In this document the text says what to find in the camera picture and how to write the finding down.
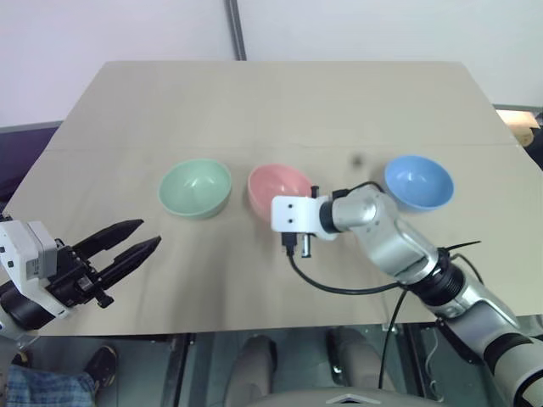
bowl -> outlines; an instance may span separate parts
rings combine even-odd
[[[415,211],[437,209],[447,204],[454,183],[445,168],[431,159],[404,155],[390,161],[384,180],[401,207]]]
[[[250,173],[247,190],[253,211],[269,222],[272,217],[272,200],[277,195],[310,197],[311,182],[293,167],[266,164],[254,168]]]
[[[231,189],[232,176],[225,165],[213,159],[191,159],[164,176],[159,200],[174,215],[204,219],[224,209]]]

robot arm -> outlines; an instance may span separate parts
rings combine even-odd
[[[354,232],[368,258],[439,317],[447,339],[484,360],[510,405],[542,406],[543,343],[524,336],[513,312],[454,265],[446,249],[400,219],[388,195],[374,185],[339,195],[275,197],[271,227],[327,240]]]
[[[116,223],[67,246],[41,222],[0,218],[0,268],[10,277],[0,286],[0,335],[18,342],[93,298],[108,307],[113,299],[104,290],[139,267],[160,243],[155,237],[136,244],[98,272],[89,259],[127,239],[143,220]]]

pants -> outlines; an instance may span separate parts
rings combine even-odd
[[[87,373],[60,375],[9,367],[8,407],[93,407],[94,382]]]

table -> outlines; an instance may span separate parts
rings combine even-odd
[[[398,292],[319,292],[288,266],[279,236],[250,211],[245,183],[264,163],[296,166],[322,191],[381,181],[385,163],[418,153],[452,174],[443,209],[406,218],[437,245],[466,248],[487,286],[519,315],[540,313],[542,178],[466,70],[452,63],[115,62],[88,87],[7,207],[67,243],[116,221],[144,225],[108,253],[160,234],[155,253],[109,290],[107,310],[79,307],[48,335],[203,332],[385,322]],[[176,162],[218,159],[228,206],[209,220],[157,199]],[[361,166],[353,162],[361,159]],[[389,282],[352,234],[314,242],[300,267],[337,287]],[[431,321],[409,295],[400,321]]]

shoe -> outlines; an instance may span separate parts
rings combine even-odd
[[[87,363],[85,372],[94,380],[94,392],[111,386],[117,371],[117,353],[110,346],[102,346]]]
[[[20,367],[30,368],[31,367],[31,357],[28,353],[23,352],[20,350],[17,352],[17,354],[14,356],[13,360],[11,361],[12,365],[17,365]]]

